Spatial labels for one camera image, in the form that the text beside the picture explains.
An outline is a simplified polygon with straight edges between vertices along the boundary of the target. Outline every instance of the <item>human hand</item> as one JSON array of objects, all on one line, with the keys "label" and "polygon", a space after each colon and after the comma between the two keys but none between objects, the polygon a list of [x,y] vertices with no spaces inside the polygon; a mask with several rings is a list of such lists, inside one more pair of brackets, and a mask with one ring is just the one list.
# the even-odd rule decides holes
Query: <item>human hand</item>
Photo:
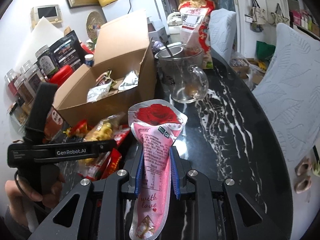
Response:
[{"label": "human hand", "polygon": [[[48,208],[54,208],[58,205],[60,194],[62,190],[62,182],[65,182],[63,175],[60,173],[58,180],[51,187],[51,193],[41,195],[36,192],[28,183],[23,180],[19,180],[20,187],[26,193],[26,195],[35,202],[42,201],[42,203]],[[18,189],[14,180],[8,180],[5,183],[5,192],[9,199],[9,210],[12,218],[20,225],[28,226],[26,213],[22,204],[22,193]]]}]

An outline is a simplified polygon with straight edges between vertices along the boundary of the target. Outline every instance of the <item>black marble table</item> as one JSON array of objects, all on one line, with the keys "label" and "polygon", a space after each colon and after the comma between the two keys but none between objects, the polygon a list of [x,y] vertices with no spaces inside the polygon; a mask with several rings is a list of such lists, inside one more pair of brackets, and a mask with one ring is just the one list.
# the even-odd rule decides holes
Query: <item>black marble table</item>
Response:
[{"label": "black marble table", "polygon": [[[171,102],[188,117],[174,145],[181,158],[211,179],[236,180],[282,232],[290,238],[292,193],[290,180],[276,136],[254,96],[223,60],[206,70],[209,90],[204,100],[180,104],[170,99],[165,84],[158,81],[155,97]],[[133,143],[124,161],[134,157]],[[67,179],[66,194],[80,177],[75,163],[61,163]],[[171,194],[166,225],[158,239],[191,239],[192,202],[178,202]],[[124,235],[129,238],[133,201],[124,202]]]}]

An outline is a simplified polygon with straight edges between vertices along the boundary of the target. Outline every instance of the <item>green bag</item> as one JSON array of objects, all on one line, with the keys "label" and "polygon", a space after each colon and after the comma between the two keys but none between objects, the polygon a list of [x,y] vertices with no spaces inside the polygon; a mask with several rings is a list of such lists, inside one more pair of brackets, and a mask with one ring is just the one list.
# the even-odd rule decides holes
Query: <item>green bag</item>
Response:
[{"label": "green bag", "polygon": [[276,50],[276,46],[267,44],[262,41],[257,41],[256,54],[257,59],[261,61],[270,60]]}]

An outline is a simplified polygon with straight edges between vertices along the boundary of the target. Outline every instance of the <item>white refrigerator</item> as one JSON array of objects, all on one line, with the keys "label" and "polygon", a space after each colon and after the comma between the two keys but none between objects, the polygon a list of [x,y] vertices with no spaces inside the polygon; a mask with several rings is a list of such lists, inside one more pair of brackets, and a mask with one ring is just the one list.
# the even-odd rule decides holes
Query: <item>white refrigerator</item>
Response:
[{"label": "white refrigerator", "polygon": [[[165,27],[166,33],[169,34],[167,17],[162,0],[130,0],[130,2],[130,12],[145,9],[149,20],[151,22],[161,20]],[[129,0],[118,0],[103,7],[102,10],[107,21],[109,22],[128,14],[130,2]]]}]

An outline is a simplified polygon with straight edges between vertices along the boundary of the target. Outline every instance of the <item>triangular cutout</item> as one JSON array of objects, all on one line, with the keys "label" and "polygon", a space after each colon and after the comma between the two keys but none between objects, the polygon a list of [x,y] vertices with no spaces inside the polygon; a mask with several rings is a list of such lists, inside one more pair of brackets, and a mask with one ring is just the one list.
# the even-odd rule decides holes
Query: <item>triangular cutout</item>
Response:
[{"label": "triangular cutout", "polygon": [[60,212],[53,218],[53,222],[55,224],[65,226],[67,228],[71,227],[79,198],[80,195],[75,194],[68,201],[68,203],[60,210]]},{"label": "triangular cutout", "polygon": [[247,200],[240,194],[236,194],[243,223],[246,227],[257,225],[262,222],[262,217],[252,208]]}]

